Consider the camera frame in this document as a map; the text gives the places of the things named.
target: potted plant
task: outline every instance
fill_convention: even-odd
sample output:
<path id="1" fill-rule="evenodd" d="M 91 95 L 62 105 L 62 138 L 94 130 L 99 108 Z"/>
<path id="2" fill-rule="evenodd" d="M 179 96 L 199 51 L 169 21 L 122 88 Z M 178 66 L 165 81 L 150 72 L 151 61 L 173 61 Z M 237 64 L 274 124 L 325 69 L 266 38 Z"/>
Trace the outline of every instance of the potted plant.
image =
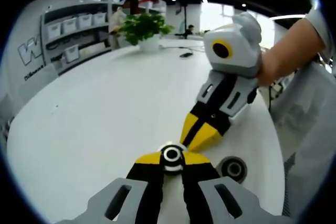
<path id="1" fill-rule="evenodd" d="M 159 50 L 160 35 L 167 35 L 174 27 L 166 25 L 161 14 L 127 15 L 123 27 L 126 41 L 144 52 Z"/>

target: person's arm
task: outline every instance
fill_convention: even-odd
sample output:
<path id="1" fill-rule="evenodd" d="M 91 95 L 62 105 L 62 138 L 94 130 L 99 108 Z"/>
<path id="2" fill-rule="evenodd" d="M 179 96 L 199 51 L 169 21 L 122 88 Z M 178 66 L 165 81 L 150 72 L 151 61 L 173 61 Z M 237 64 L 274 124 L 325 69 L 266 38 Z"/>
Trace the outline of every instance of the person's arm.
<path id="1" fill-rule="evenodd" d="M 312 10 L 297 21 L 286 34 L 263 55 L 257 76 L 260 86 L 269 86 L 304 66 L 318 53 L 327 49 L 330 55 L 334 45 L 327 25 L 319 10 Z"/>

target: letter w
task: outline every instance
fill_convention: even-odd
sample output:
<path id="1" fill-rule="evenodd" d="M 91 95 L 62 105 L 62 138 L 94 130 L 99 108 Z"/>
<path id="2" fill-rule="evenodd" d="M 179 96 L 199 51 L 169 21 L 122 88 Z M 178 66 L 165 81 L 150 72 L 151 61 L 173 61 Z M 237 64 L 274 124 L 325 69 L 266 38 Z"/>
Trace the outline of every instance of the letter w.
<path id="1" fill-rule="evenodd" d="M 40 35 L 28 40 L 27 44 L 22 44 L 18 47 L 18 51 L 23 64 L 26 66 L 31 62 L 32 56 L 36 59 L 42 55 L 40 45 Z"/>

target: black phone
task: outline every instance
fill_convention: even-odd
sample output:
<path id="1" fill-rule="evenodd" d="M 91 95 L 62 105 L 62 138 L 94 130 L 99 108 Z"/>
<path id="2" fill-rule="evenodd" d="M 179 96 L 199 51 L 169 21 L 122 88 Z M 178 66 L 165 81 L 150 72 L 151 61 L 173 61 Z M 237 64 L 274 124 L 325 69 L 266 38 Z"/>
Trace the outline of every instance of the black phone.
<path id="1" fill-rule="evenodd" d="M 193 55 L 192 52 L 186 52 L 185 54 L 180 55 L 181 58 L 187 58 L 189 56 Z"/>

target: yellow eye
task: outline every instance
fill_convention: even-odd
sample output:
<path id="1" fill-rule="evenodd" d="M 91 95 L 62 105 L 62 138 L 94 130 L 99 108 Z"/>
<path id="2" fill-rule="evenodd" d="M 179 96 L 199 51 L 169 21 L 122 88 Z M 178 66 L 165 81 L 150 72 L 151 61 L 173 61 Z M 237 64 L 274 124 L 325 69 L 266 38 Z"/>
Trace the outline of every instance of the yellow eye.
<path id="1" fill-rule="evenodd" d="M 212 42 L 212 49 L 218 57 L 223 59 L 231 58 L 233 55 L 230 44 L 221 39 L 215 39 Z"/>

